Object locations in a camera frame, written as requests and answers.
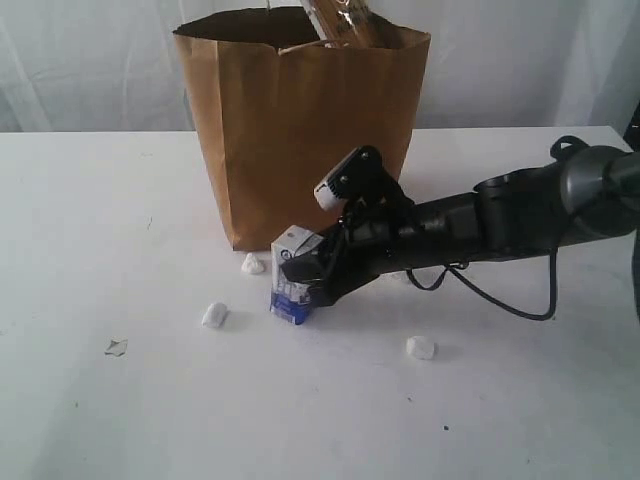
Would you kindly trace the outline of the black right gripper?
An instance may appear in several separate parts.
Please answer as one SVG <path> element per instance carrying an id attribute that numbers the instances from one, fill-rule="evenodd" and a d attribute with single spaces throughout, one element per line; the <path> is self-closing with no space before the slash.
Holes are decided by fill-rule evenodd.
<path id="1" fill-rule="evenodd" d="M 411 240 L 404 233 L 415 234 L 415 202 L 402 190 L 357 192 L 331 228 L 324 252 L 293 257 L 281 270 L 290 282 L 312 283 L 307 293 L 313 308 L 330 307 L 383 274 L 410 270 Z"/>

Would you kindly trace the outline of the right robot arm black grey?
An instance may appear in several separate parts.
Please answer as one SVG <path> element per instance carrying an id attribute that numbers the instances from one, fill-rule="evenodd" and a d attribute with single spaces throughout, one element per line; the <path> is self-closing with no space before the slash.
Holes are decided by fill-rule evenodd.
<path id="1" fill-rule="evenodd" d="M 318 184 L 338 221 L 283 273 L 309 288 L 317 307 L 392 272 L 533 257 L 561 247 L 627 235 L 639 227 L 639 156 L 565 136 L 552 162 L 477 184 L 471 192 L 416 203 L 373 146 L 354 149 Z"/>

